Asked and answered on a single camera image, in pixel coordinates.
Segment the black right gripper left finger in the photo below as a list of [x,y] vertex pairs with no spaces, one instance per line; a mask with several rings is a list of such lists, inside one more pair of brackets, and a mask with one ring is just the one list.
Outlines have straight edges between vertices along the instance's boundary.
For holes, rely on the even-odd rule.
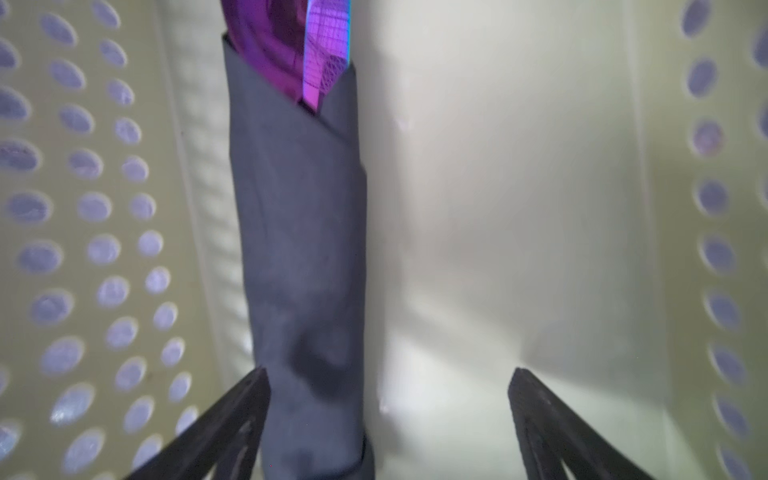
[[257,367],[161,452],[127,476],[151,479],[249,479],[270,404],[267,371]]

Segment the purple metallic spoon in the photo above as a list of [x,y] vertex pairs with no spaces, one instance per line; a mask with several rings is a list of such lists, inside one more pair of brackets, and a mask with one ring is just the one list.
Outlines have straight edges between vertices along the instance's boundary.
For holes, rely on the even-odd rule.
[[235,51],[278,91],[302,98],[307,0],[221,0]]

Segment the iridescent purple table knife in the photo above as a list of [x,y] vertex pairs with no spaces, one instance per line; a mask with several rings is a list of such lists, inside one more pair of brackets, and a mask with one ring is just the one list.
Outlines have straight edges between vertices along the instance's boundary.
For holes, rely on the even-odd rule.
[[350,64],[350,7],[349,0],[307,2],[302,101],[313,113]]

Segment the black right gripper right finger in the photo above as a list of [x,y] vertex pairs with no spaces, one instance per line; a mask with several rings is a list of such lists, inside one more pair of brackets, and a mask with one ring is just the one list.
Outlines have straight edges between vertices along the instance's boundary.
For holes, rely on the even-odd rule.
[[652,479],[530,370],[514,371],[508,400],[529,479]]

